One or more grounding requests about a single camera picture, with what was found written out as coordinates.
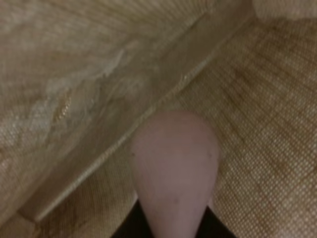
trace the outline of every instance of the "woven textured surface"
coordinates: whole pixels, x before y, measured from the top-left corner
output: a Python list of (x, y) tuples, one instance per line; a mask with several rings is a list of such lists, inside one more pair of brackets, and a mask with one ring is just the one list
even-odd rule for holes
[(243, 22), (243, 2), (3, 3), (0, 224), (21, 207), (40, 221), (64, 200), (192, 79)]
[[(253, 6), (297, 19), (314, 2)], [(317, 21), (261, 23), (251, 7), (0, 4), (0, 226), (19, 210), (41, 238), (109, 237), (134, 199), (129, 137), (153, 112), (182, 108), (217, 130), (214, 209), (234, 233), (315, 237)]]
[(253, 3), (261, 19), (317, 17), (317, 0), (253, 0)]
[[(213, 207), (238, 237), (317, 234), (316, 23), (248, 21), (158, 108), (196, 111), (216, 128), (222, 164)], [(48, 216), (40, 237), (108, 237), (116, 229), (134, 196), (126, 145), (117, 153)]]
[(12, 216), (5, 225), (0, 228), (1, 238), (33, 238), (37, 234), (36, 225), (19, 214)]

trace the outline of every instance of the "beige cloth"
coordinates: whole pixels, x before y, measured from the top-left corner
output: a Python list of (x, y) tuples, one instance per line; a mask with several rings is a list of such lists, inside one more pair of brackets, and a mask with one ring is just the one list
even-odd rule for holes
[(262, 19), (303, 19), (317, 17), (317, 0), (253, 0), (257, 16)]
[[(265, 2), (261, 19), (314, 16)], [(129, 137), (182, 108), (218, 131), (214, 208), (234, 233), (314, 238), (317, 22), (263, 23), (253, 6), (1, 3), (0, 226), (19, 210), (39, 237), (109, 237), (132, 206)]]
[(5, 225), (0, 228), (1, 238), (34, 238), (38, 236), (34, 223), (26, 220), (19, 214), (12, 216)]

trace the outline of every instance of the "burlap fabric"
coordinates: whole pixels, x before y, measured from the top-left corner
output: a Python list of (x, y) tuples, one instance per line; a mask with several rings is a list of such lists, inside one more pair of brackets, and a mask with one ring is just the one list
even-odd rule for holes
[(134, 199), (131, 134), (182, 108), (217, 130), (214, 209), (237, 236), (315, 237), (317, 22), (252, 7), (1, 3), (0, 234), (18, 213), (35, 237), (109, 237)]

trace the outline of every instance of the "beige woven fabric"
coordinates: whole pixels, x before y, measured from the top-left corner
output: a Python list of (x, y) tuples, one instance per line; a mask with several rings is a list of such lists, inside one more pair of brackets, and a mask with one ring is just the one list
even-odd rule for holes
[(24, 219), (19, 214), (12, 216), (5, 225), (0, 228), (1, 238), (34, 238), (38, 235), (34, 223)]
[[(263, 2), (263, 19), (314, 16)], [(316, 23), (262, 23), (251, 0), (1, 3), (0, 226), (18, 210), (41, 238), (109, 237), (132, 206), (131, 134), (182, 108), (218, 131), (234, 233), (315, 237)]]
[[(222, 164), (214, 209), (238, 237), (317, 234), (316, 23), (251, 19), (158, 107), (195, 111), (216, 128)], [(40, 237), (108, 237), (132, 206), (128, 158), (124, 145), (48, 216)]]
[(317, 0), (253, 0), (261, 19), (317, 17)]

